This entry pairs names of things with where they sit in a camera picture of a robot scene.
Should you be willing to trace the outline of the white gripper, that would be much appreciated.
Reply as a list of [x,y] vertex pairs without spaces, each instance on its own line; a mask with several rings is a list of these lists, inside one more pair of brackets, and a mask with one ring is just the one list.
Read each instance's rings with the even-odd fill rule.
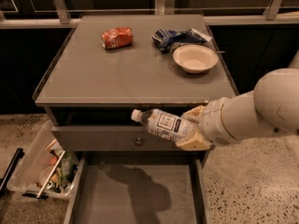
[[206,106],[199,105],[184,112],[181,117],[191,122],[199,122],[200,132],[177,141],[176,146],[187,151],[201,151],[210,149],[212,144],[220,147],[237,144],[238,140],[228,133],[221,118],[226,101],[227,98],[220,98]]

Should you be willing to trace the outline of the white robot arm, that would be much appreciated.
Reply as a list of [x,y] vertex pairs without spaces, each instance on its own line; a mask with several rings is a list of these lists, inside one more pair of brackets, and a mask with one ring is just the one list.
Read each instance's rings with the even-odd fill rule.
[[184,150],[208,150],[254,137],[299,133],[299,51],[291,63],[264,75],[254,90],[220,98],[182,115],[198,131],[176,142]]

